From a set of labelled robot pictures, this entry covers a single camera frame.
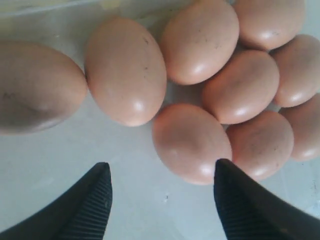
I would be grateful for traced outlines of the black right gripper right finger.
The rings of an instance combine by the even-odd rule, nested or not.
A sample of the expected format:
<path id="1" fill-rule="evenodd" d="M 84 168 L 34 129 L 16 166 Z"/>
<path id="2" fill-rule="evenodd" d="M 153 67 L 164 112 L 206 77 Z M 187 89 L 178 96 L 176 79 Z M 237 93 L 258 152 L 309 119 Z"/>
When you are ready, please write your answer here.
<path id="1" fill-rule="evenodd" d="M 318 240 L 320 220 L 280 199 L 229 159 L 215 163 L 213 196 L 228 240 Z"/>

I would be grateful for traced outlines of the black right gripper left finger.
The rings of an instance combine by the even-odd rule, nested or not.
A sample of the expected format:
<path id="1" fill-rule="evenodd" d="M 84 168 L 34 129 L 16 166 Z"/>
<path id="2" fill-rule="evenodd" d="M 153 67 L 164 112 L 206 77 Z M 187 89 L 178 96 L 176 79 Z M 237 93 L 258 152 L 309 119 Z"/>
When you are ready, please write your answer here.
<path id="1" fill-rule="evenodd" d="M 1 232 L 0 238 L 102 240 L 112 203 L 110 166 L 106 162 L 99 162 L 55 201 Z"/>

